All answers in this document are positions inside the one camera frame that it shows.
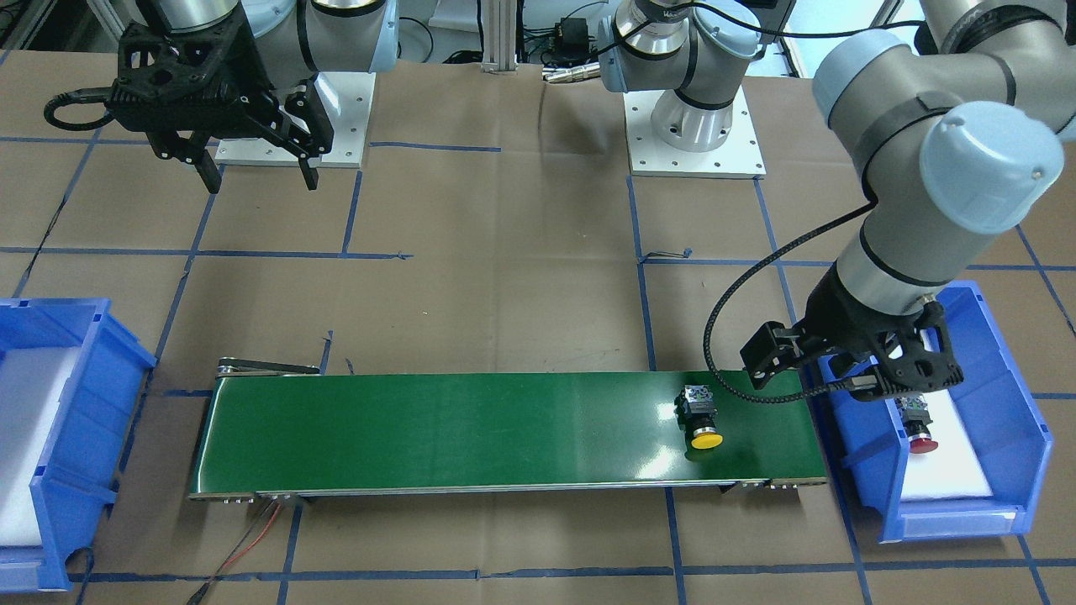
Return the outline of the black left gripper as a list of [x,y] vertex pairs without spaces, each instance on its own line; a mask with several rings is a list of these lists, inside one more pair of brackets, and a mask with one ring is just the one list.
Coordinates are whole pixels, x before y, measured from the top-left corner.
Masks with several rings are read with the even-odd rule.
[[834,354],[830,368],[835,376],[876,360],[853,377],[851,394],[862,402],[933,393],[964,380],[942,302],[931,300],[911,315],[878,313],[843,286],[834,267],[811,292],[799,326],[768,321],[739,351],[758,391],[777,374],[822,354]]

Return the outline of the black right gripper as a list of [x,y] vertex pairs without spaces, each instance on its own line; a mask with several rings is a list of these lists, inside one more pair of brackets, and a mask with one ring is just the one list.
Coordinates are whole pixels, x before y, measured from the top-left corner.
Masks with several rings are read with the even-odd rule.
[[[118,76],[104,100],[108,114],[134,133],[147,133],[166,153],[195,168],[210,194],[220,194],[210,139],[281,142],[283,113],[246,17],[226,17],[195,32],[158,34],[132,22],[119,40]],[[335,131],[315,80],[284,99],[286,149],[306,187],[318,188],[312,160],[332,150]],[[181,131],[192,131],[182,137]]]

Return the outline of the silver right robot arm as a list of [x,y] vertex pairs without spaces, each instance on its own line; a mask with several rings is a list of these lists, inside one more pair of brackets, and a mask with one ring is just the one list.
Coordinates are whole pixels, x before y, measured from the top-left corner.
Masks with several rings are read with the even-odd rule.
[[398,61],[393,1],[138,1],[119,40],[118,76],[103,105],[162,160],[185,161],[220,191],[212,139],[254,139],[297,161],[343,143],[337,103],[320,79],[378,73]]

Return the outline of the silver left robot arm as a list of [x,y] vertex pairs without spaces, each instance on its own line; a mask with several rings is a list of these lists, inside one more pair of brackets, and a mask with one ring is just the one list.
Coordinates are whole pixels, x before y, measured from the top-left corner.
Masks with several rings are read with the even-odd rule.
[[936,300],[1027,217],[1073,141],[1073,8],[1066,1],[925,1],[932,46],[890,28],[841,32],[815,102],[856,168],[863,219],[792,327],[741,349],[754,390],[827,355],[847,391],[878,400],[963,380]]

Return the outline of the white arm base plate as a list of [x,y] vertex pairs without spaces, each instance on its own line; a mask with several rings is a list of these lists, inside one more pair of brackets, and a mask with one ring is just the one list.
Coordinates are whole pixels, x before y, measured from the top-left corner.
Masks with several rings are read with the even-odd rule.
[[676,92],[627,92],[626,140],[633,175],[754,179],[767,173],[746,96],[702,110]]
[[[376,74],[330,71],[318,73],[314,85],[330,118],[334,138],[329,153],[311,160],[312,167],[362,168],[367,127],[374,97]],[[223,165],[292,167],[298,160],[264,140],[222,140],[215,160]]]

